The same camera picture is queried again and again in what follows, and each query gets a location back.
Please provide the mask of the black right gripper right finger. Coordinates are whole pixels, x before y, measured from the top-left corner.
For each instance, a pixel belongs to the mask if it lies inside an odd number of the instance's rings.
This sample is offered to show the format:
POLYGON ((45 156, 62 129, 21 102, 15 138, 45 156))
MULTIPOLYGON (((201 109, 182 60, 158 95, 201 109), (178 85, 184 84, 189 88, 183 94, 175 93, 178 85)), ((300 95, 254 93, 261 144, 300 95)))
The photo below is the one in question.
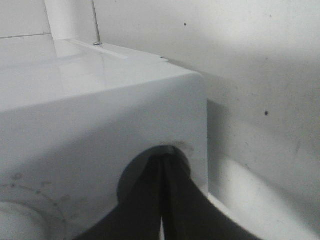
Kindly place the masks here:
POLYGON ((181 158, 162 156, 162 222, 166 240, 253 240, 218 210, 188 175, 181 158))

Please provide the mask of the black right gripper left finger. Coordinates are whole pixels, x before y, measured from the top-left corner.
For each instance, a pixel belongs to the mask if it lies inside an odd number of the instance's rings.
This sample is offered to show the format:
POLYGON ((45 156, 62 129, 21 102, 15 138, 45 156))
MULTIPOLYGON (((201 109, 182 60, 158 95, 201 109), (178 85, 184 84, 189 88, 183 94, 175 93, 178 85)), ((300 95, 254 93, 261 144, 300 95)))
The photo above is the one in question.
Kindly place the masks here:
POLYGON ((162 220, 163 157, 153 155, 125 199, 77 240, 158 240, 162 220))

